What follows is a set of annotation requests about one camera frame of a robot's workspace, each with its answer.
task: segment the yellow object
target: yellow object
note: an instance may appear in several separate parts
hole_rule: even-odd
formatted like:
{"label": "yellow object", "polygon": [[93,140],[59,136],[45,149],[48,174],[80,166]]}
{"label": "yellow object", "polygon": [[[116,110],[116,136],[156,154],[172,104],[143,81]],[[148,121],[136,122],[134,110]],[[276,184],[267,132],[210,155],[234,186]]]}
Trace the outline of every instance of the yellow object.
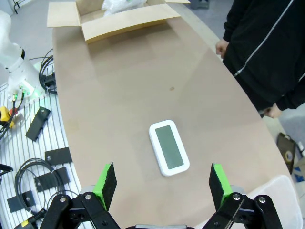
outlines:
{"label": "yellow object", "polygon": [[[4,125],[7,121],[9,121],[11,115],[10,115],[10,111],[8,110],[8,108],[6,108],[5,106],[0,107],[0,125]],[[10,123],[10,128],[12,128],[14,126],[14,122],[12,121]]]}
{"label": "yellow object", "polygon": [[21,223],[21,226],[22,226],[22,227],[25,227],[25,226],[27,226],[28,224],[29,224],[29,222],[26,220],[26,221],[24,221],[24,222]]}

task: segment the clear plastic wrap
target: clear plastic wrap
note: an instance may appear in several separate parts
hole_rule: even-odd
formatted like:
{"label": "clear plastic wrap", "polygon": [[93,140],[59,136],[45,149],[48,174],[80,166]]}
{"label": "clear plastic wrap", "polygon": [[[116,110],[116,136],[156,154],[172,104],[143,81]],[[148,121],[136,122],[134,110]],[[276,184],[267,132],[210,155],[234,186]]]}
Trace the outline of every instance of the clear plastic wrap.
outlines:
{"label": "clear plastic wrap", "polygon": [[105,10],[104,16],[132,10],[143,7],[146,0],[105,0],[102,4],[102,10]]}

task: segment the person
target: person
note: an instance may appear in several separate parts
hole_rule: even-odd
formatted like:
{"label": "person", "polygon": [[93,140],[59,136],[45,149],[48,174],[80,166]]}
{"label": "person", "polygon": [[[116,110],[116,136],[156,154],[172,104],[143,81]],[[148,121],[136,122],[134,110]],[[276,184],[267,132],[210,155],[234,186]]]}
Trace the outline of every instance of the person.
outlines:
{"label": "person", "polygon": [[305,102],[305,0],[234,0],[216,53],[258,111]]}

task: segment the white striped surface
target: white striped surface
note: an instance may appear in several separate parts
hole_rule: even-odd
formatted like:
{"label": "white striped surface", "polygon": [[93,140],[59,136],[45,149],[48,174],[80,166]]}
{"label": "white striped surface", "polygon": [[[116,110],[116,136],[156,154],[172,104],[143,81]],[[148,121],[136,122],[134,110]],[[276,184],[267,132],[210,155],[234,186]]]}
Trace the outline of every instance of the white striped surface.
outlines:
{"label": "white striped surface", "polygon": [[[12,108],[12,102],[8,98],[5,91],[7,85],[0,87],[0,106]],[[51,114],[46,122],[39,138],[36,142],[28,139],[25,135],[34,119],[39,107],[45,107],[51,110]],[[68,141],[64,131],[61,110],[59,107],[58,97],[56,95],[44,95],[34,101],[22,104],[18,111],[19,121],[16,121],[15,128],[9,130],[5,137],[0,141],[0,163],[11,166],[14,171],[2,176],[2,183],[0,185],[0,221],[4,229],[12,229],[21,222],[30,217],[30,213],[26,210],[17,212],[10,212],[7,199],[16,195],[14,189],[14,179],[20,166],[28,159],[38,157],[44,159],[44,152],[59,148],[68,147]],[[56,168],[65,166],[68,171],[70,183],[65,185],[66,190],[71,190],[79,193],[81,185],[79,183],[75,167],[73,163],[66,163],[57,165]],[[32,167],[31,170],[37,176],[41,176],[49,171],[41,166]],[[31,207],[35,211],[39,211],[43,206],[46,208],[47,202],[51,195],[56,192],[55,188],[45,191],[46,200],[43,192],[37,193],[34,176],[30,172],[25,172],[22,186],[22,192],[32,190],[36,205]],[[67,192],[67,194],[74,198],[75,195]],[[90,223],[85,223],[79,228],[92,228]]]}

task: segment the cardboard box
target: cardboard box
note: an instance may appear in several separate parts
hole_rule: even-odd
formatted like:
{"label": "cardboard box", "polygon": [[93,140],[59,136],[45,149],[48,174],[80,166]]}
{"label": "cardboard box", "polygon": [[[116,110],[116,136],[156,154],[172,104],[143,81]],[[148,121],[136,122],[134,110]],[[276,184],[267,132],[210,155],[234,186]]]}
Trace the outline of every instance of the cardboard box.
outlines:
{"label": "cardboard box", "polygon": [[144,7],[103,17],[103,0],[77,0],[76,2],[50,2],[48,27],[81,26],[86,43],[116,34],[180,17],[166,3],[189,3],[188,0],[147,0]]}

